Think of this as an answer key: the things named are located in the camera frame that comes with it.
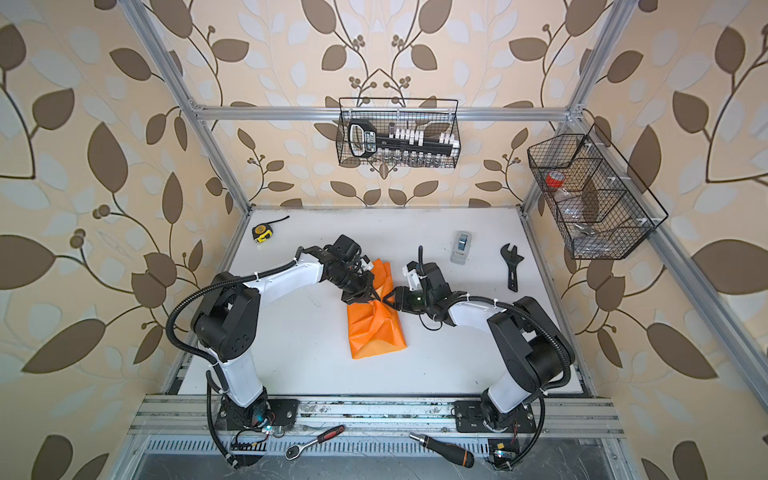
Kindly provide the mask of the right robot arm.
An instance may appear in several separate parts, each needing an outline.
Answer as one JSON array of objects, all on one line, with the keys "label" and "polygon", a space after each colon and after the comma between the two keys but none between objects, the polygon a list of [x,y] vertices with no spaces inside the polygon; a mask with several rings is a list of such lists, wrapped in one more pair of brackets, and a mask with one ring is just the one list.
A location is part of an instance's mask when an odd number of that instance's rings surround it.
[{"label": "right robot arm", "polygon": [[519,409],[571,381],[573,347],[530,296],[508,303],[423,280],[416,290],[396,287],[382,300],[399,312],[474,328],[493,338],[504,373],[481,394],[483,421],[493,430],[507,428]]}]

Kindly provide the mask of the socket set rail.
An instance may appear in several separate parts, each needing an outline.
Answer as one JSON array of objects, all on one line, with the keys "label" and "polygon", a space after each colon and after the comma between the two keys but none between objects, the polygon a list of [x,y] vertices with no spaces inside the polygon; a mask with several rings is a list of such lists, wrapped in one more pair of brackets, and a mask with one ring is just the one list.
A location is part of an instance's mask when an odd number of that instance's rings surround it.
[{"label": "socket set rail", "polygon": [[346,142],[354,157],[381,160],[443,161],[457,158],[461,150],[460,141],[445,132],[435,140],[428,138],[425,130],[399,128],[390,123],[384,133],[379,133],[371,121],[363,119],[350,121]]}]

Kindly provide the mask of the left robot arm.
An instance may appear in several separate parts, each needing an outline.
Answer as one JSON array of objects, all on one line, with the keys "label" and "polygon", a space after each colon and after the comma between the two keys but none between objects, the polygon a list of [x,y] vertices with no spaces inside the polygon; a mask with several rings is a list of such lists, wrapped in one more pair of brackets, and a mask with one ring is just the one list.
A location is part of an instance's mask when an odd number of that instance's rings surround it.
[{"label": "left robot arm", "polygon": [[332,245],[299,247],[286,264],[245,276],[229,272],[182,300],[168,315],[165,334],[181,351],[208,363],[208,386],[217,389],[255,426],[268,420],[268,395],[250,353],[259,311],[304,287],[329,282],[347,305],[378,300],[374,263],[342,235]]}]

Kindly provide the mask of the red capped plastic bottle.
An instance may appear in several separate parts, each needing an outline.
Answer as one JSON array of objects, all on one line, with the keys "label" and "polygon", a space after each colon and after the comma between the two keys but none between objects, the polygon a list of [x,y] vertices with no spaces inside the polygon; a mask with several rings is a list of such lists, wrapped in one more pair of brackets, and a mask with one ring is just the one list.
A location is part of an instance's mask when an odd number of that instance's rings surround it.
[{"label": "red capped plastic bottle", "polygon": [[566,176],[560,170],[550,170],[545,176],[546,191],[552,198],[559,202],[571,197],[571,193],[566,189]]}]

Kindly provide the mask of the black orange screwdriver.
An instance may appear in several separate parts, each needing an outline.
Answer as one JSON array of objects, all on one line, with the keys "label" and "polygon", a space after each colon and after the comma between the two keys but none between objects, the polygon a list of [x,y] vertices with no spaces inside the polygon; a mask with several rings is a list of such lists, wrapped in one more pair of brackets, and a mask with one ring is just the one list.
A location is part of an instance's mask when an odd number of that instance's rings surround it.
[{"label": "black orange screwdriver", "polygon": [[425,434],[410,433],[409,438],[418,442],[423,448],[440,455],[452,464],[472,468],[475,464],[474,455],[459,445],[446,443]]}]

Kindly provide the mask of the yellow tape measure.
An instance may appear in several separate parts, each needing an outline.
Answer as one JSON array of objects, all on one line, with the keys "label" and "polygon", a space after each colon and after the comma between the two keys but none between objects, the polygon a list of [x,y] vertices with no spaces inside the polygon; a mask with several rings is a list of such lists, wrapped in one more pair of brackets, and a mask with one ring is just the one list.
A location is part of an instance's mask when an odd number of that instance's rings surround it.
[{"label": "yellow tape measure", "polygon": [[258,243],[258,244],[266,242],[267,240],[269,240],[274,235],[274,228],[273,228],[273,226],[275,224],[277,224],[277,223],[280,223],[280,222],[283,222],[285,220],[288,220],[289,218],[290,218],[290,216],[286,215],[286,216],[284,216],[282,218],[279,218],[279,219],[276,219],[276,220],[272,220],[272,221],[268,221],[268,222],[263,222],[263,223],[257,224],[256,226],[254,226],[251,229],[252,239],[256,243]]}]

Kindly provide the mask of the red handled ratchet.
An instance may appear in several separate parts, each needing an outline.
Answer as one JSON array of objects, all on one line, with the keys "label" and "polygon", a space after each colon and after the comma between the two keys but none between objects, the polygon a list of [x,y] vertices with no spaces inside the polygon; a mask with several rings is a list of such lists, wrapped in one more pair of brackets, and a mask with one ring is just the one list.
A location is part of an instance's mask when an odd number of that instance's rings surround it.
[{"label": "red handled ratchet", "polygon": [[331,439],[333,439],[335,437],[338,437],[339,435],[344,433],[345,430],[346,430],[346,426],[345,425],[338,425],[338,426],[332,427],[332,428],[324,431],[323,433],[317,435],[314,439],[312,439],[309,442],[306,442],[304,444],[299,444],[299,445],[293,445],[293,446],[289,447],[286,450],[285,458],[287,460],[289,460],[289,461],[296,460],[297,458],[299,458],[301,456],[301,454],[305,450],[307,450],[310,447],[313,447],[315,445],[320,445],[322,443],[325,443],[325,442],[327,442],[327,441],[329,441],[329,440],[331,440]]}]

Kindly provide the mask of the black adjustable wrench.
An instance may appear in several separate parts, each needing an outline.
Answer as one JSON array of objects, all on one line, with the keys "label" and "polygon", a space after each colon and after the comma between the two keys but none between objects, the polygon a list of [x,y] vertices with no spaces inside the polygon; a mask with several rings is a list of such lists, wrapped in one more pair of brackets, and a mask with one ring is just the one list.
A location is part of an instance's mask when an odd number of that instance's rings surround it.
[{"label": "black adjustable wrench", "polygon": [[518,247],[507,243],[501,247],[500,254],[507,267],[507,288],[512,292],[519,291],[517,268],[524,260],[518,253]]}]

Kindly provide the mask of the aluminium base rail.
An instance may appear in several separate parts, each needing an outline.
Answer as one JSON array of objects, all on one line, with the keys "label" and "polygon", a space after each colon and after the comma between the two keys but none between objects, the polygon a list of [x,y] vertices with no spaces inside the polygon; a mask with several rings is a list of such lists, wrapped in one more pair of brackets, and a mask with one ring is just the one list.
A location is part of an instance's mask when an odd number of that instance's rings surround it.
[{"label": "aluminium base rail", "polygon": [[[544,438],[626,438],[613,402],[600,398],[550,397],[545,400]],[[344,424],[349,434],[404,436],[408,432],[448,437],[534,433],[540,408],[519,407],[507,428],[488,427],[480,399],[464,397],[271,396],[272,425],[278,432],[311,434]],[[149,395],[129,428],[131,434],[207,432],[204,395]]]}]

